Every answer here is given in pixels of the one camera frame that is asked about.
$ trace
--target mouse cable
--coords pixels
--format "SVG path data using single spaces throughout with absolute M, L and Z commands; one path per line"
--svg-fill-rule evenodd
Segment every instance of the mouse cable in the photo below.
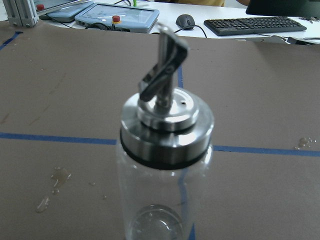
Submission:
M 68 27 L 68 28 L 74 29 L 74 27 L 68 26 L 67 24 L 64 24 L 63 22 L 58 21 L 58 20 L 54 19 L 53 17 L 49 16 L 48 13 L 46 13 L 45 15 L 46 15 L 49 19 L 51 19 L 51 21 L 53 21 L 53 22 L 56 22 L 56 23 L 59 23 L 59 24 L 62 24 L 62 25 L 64 25 L 64 26 L 66 26 L 66 27 Z
M 206 34 L 206 32 L 205 32 L 205 30 L 203 30 L 203 28 L 202 28 L 202 27 L 200 27 L 199 25 L 189 25 L 189 26 L 185 26 L 185 27 L 183 27 L 183 28 L 180 28 L 180 29 L 179 29 L 179 30 L 177 30 L 177 31 L 174 31 L 173 33 L 174 33 L 174 34 L 176 34 L 177 32 L 180 32 L 181 30 L 184 30 L 184 29 L 186 29 L 186 28 L 190 28 L 190 27 L 198 27 L 198 28 L 200 28 L 200 29 L 202 30 L 202 32 L 203 32 L 203 34 L 204 34 L 205 38 L 208 38 L 208 37 L 207 37 L 207 34 Z

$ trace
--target white desk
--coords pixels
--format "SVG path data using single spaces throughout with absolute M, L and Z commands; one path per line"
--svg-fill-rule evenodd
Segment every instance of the white desk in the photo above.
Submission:
M 94 0 L 97 3 L 107 3 L 113 4 L 115 0 Z M 127 2 L 121 2 L 119 4 L 127 5 Z M 149 9 L 158 9 L 160 10 L 160 15 L 158 17 L 158 22 L 164 25 L 171 27 L 172 30 L 178 30 L 178 26 L 176 25 L 176 19 L 181 14 L 189 14 L 193 16 L 195 24 L 201 26 L 208 38 L 213 39 L 234 39 L 234 38 L 254 38 L 261 37 L 258 34 L 251 35 L 235 35 L 235 36 L 217 36 L 211 30 L 209 30 L 206 26 L 204 26 L 204 21 L 208 19 L 232 19 L 232 18 L 248 18 L 253 15 L 247 15 L 246 9 L 244 8 L 233 8 L 233 7 L 218 7 L 218 6 L 202 6 L 202 5 L 189 5 L 189 4 L 173 4 L 173 3 L 162 3 L 162 2 L 152 2 L 152 1 L 137 1 L 137 5 L 141 8 L 149 8 Z M 4 6 L 2 2 L 0 3 L 0 21 L 7 19 L 6 11 L 4 10 Z M 307 27 L 306 31 L 298 31 L 298 32 L 277 32 L 271 33 L 270 35 L 277 35 L 282 37 L 294 37 L 294 38 L 315 38 L 320 37 L 320 22 L 310 23 L 306 20 L 301 20 L 298 17 L 292 17 L 295 21 L 301 23 L 305 27 Z M 46 21 L 50 24 L 64 27 L 60 23 L 53 23 L 52 21 Z M 67 24 L 73 28 L 84 28 L 82 26 L 77 25 L 75 22 L 71 22 Z M 158 32 L 158 27 L 155 25 L 150 33 Z M 200 28 L 195 27 L 193 30 L 182 30 L 177 33 L 180 36 L 187 37 L 199 37 L 204 38 L 204 34 Z

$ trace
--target red button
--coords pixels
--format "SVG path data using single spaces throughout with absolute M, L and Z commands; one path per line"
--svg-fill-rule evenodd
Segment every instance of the red button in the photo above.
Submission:
M 117 15 L 112 16 L 112 22 L 119 23 L 120 22 L 120 16 L 117 16 Z
M 41 10 L 43 10 L 43 9 L 45 9 L 45 5 L 43 5 L 43 4 L 38 4 L 38 5 L 36 6 L 36 10 L 37 10 L 37 11 L 41 11 Z

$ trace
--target monitor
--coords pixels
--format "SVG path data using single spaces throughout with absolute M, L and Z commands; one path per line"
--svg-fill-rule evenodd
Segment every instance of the monitor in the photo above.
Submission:
M 247 14 L 282 17 L 320 17 L 320 0 L 250 0 Z

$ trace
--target cable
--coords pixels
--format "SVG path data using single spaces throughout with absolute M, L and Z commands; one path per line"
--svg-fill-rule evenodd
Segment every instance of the cable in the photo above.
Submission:
M 51 19 L 52 21 L 54 21 L 54 22 L 56 22 L 56 23 L 62 24 L 62 25 L 66 26 L 66 27 L 68 27 L 68 28 L 71 28 L 71 29 L 74 29 L 74 28 L 75 28 L 75 27 L 68 26 L 67 24 L 64 24 L 63 22 L 54 19 L 53 17 L 49 16 L 47 13 L 46 13 L 45 15 L 46 15 L 49 19 Z
M 128 2 L 129 6 L 131 6 L 130 0 L 120 0 L 120 1 L 115 2 L 113 5 L 116 5 L 116 4 L 119 4 L 119 3 L 122 3 L 122 2 Z
M 105 31 L 130 32 L 130 29 L 116 28 L 116 25 L 114 23 L 112 23 L 111 26 L 108 26 L 102 22 L 95 22 L 92 24 L 88 24 L 88 26 L 85 29 L 91 29 L 91 28 L 99 28 L 100 30 L 105 30 Z
M 261 34 L 261 33 L 255 33 L 256 35 L 260 35 L 260 36 L 265 36 L 265 37 L 278 37 L 282 40 L 284 40 L 285 42 L 287 41 L 288 37 L 287 36 L 278 36 L 278 35 L 267 35 L 267 34 Z
M 320 37 L 304 37 L 304 40 L 320 40 Z
M 190 27 L 198 27 L 198 28 L 200 28 L 200 29 L 202 30 L 202 32 L 203 32 L 203 34 L 204 34 L 205 38 L 208 38 L 208 37 L 207 37 L 207 34 L 206 34 L 206 32 L 205 32 L 205 30 L 203 30 L 203 28 L 202 28 L 202 27 L 200 27 L 199 25 L 189 25 L 189 26 L 185 26 L 185 27 L 183 27 L 183 28 L 180 28 L 180 29 L 179 29 L 179 30 L 177 30 L 177 31 L 174 31 L 173 33 L 174 33 L 174 34 L 176 34 L 177 32 L 180 32 L 181 30 L 184 30 L 184 29 L 186 29 L 186 28 L 190 28 Z

